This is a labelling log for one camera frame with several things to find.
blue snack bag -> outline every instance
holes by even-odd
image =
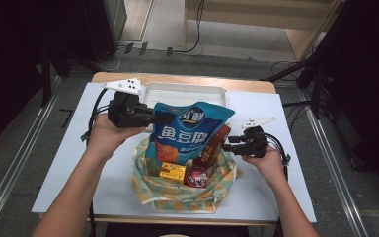
[[[206,102],[185,107],[157,103],[153,113],[173,119],[169,124],[153,124],[145,156],[160,163],[179,165],[195,159],[212,135],[235,114],[230,109]]]

basket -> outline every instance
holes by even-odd
[[[214,213],[236,179],[242,175],[233,158],[223,150],[209,170],[205,188],[192,188],[158,177],[159,161],[145,158],[148,139],[135,149],[131,183],[142,204],[150,203],[161,212]]]

forearm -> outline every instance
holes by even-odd
[[[318,236],[287,182],[271,186],[278,206],[284,236]]]
[[[105,162],[85,153],[34,235],[81,236]]]

white tabletop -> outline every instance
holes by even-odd
[[[32,212],[46,213],[78,163],[86,146],[80,137],[87,131],[92,107],[101,90],[99,83],[89,83],[85,88]],[[113,91],[107,91],[100,106],[107,105],[113,94]],[[291,156],[288,167],[289,184],[308,219],[316,222],[279,95],[227,91],[227,105],[236,112],[228,120],[232,128],[230,135],[242,135],[244,130],[242,124],[248,119],[276,118],[275,121],[263,124],[262,128],[278,138],[285,152]],[[233,154],[243,175],[233,184],[228,197],[221,202],[214,214],[162,213],[153,210],[150,205],[142,205],[134,194],[130,174],[134,147],[148,136],[149,133],[143,133],[129,138],[106,164],[94,195],[94,211],[97,219],[118,222],[157,220],[158,223],[181,221],[187,224],[265,224],[277,220],[275,199],[266,181],[255,167]]]

human hand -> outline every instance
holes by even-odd
[[[107,114],[97,115],[86,152],[93,157],[107,161],[128,137],[139,134],[144,130],[145,127],[117,128],[108,120]]]
[[[266,155],[263,158],[242,156],[242,159],[257,167],[271,187],[278,182],[285,181],[281,154],[275,148],[268,146],[266,148]]]

